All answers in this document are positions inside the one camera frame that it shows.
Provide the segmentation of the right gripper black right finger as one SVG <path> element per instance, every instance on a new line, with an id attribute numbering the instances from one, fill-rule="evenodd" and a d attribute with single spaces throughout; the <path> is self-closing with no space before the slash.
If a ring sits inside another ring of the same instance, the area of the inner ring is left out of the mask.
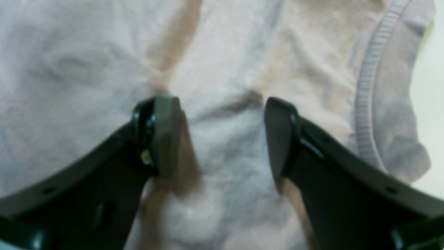
<path id="1" fill-rule="evenodd" d="M 301 191 L 321 250 L 442 250 L 444 203 L 374 169 L 293 104 L 265 104 L 274 178 Z"/>

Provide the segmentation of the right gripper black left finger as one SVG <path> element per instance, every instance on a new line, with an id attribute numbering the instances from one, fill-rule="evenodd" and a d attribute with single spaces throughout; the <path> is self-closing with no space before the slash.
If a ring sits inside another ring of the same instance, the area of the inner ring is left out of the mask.
<path id="1" fill-rule="evenodd" d="M 181 127 L 178 97 L 138 103 L 92 152 L 1 198 L 1 249 L 122 250 L 146 182 L 176 172 Z"/>

